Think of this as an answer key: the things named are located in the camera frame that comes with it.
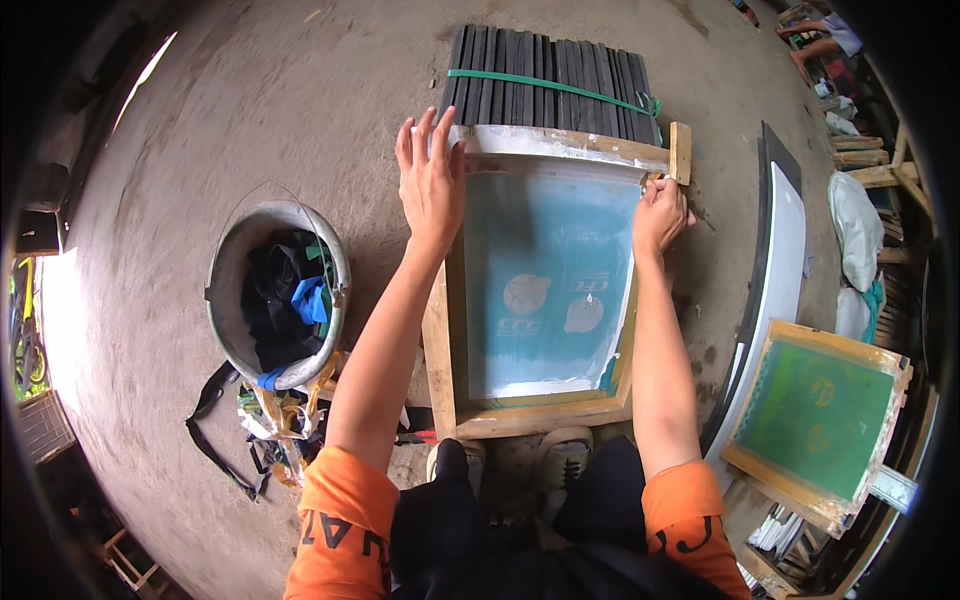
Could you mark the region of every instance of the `black strap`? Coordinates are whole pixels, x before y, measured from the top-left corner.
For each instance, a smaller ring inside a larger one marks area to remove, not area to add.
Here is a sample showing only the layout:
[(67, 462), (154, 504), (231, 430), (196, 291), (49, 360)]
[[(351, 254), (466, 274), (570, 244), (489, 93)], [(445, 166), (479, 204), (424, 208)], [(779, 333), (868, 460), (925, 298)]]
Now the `black strap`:
[(262, 489), (263, 482), (266, 481), (266, 477), (261, 473), (257, 477), (257, 481), (254, 486), (250, 486), (247, 482), (237, 475), (230, 465), (221, 458), (220, 454), (210, 445), (210, 442), (206, 440), (204, 432), (200, 430), (200, 426), (197, 424), (197, 419), (200, 419), (206, 416), (206, 413), (209, 412), (210, 408), (217, 403), (217, 400), (220, 399), (220, 396), (224, 394), (224, 386), (233, 383), (237, 380), (237, 377), (240, 376), (240, 373), (230, 364), (230, 362), (225, 362), (220, 366), (220, 369), (210, 376), (204, 384), (204, 388), (200, 392), (200, 400), (197, 402), (197, 407), (193, 409), (193, 413), (186, 418), (186, 428), (190, 432), (190, 437), (193, 439), (193, 443), (200, 449), (200, 451), (210, 459), (214, 465), (216, 465), (221, 471), (227, 474), (227, 476), (233, 480), (233, 483), (239, 487), (244, 494), (247, 495), (247, 498), (256, 502), (258, 491)]

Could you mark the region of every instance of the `blue emulsion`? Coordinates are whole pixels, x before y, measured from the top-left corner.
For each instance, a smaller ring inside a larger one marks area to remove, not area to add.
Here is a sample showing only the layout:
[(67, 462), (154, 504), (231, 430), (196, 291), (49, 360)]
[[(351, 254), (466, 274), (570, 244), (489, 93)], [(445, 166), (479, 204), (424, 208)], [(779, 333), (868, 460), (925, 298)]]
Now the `blue emulsion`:
[(630, 183), (468, 177), (470, 397), (600, 386), (620, 335), (639, 198)]

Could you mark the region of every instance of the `screen printing frame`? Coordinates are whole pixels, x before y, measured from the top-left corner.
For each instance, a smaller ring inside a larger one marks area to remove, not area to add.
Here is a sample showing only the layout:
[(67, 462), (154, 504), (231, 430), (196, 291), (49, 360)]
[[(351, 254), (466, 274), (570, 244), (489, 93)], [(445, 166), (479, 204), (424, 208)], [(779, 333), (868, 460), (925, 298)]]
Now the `screen printing frame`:
[[(468, 173), (557, 168), (594, 178), (620, 180), (641, 187), (669, 175), (689, 182), (690, 128), (671, 124), (670, 149), (593, 133), (545, 128), (478, 125), (454, 126), (452, 147), (467, 143)], [(636, 278), (617, 344), (609, 392), (566, 392), (558, 403), (489, 410), (468, 404), (467, 298), (464, 236), (461, 230), (437, 273), (423, 315), (423, 351), (437, 438), (485, 439), (545, 433), (572, 425), (593, 426), (628, 420), (631, 408), (631, 366), (636, 322)]]

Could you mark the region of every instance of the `black cloth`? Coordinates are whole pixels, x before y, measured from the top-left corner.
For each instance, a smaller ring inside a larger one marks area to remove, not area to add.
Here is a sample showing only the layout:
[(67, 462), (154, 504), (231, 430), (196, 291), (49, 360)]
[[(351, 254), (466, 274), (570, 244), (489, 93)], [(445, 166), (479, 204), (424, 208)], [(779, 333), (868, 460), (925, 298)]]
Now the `black cloth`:
[(400, 493), (391, 530), (396, 599), (726, 598), (666, 555), (646, 554), (643, 469), (620, 437), (595, 453), (554, 521), (572, 542), (541, 551), (536, 530), (488, 525), (454, 440), (438, 448), (437, 478)]
[(251, 268), (240, 308), (262, 372), (312, 356), (324, 344), (290, 303), (302, 279), (324, 274), (322, 261), (306, 258), (306, 247), (316, 244), (317, 236), (309, 231), (283, 231), (247, 254)]

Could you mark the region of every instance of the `person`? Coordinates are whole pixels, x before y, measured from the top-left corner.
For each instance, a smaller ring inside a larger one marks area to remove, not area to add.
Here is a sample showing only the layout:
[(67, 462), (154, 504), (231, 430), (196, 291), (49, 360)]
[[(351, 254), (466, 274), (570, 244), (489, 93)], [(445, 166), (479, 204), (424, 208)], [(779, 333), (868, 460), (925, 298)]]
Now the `person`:
[(830, 37), (815, 39), (800, 50), (794, 50), (790, 53), (790, 58), (797, 65), (797, 69), (807, 85), (813, 85), (810, 75), (806, 72), (806, 62), (808, 60), (840, 50), (847, 53), (848, 57), (853, 58), (863, 47), (863, 42), (856, 36), (847, 21), (843, 20), (836, 12), (832, 12), (822, 19), (806, 19), (798, 21), (790, 27), (777, 29), (777, 34), (780, 36), (792, 36), (805, 32), (830, 34)]
[(436, 112), (416, 132), (407, 119), (396, 140), (410, 239), (306, 470), (284, 598), (749, 598), (701, 458), (693, 375), (664, 275), (663, 251), (696, 222), (673, 180), (647, 184), (633, 225), (636, 447), (621, 436), (594, 455), (585, 427), (548, 434), (539, 456), (550, 497), (527, 526), (490, 526), (474, 495), (476, 443), (442, 441), (432, 481), (412, 490), (387, 478), (427, 298), (464, 217), (464, 145), (447, 149), (454, 108), (434, 131)]

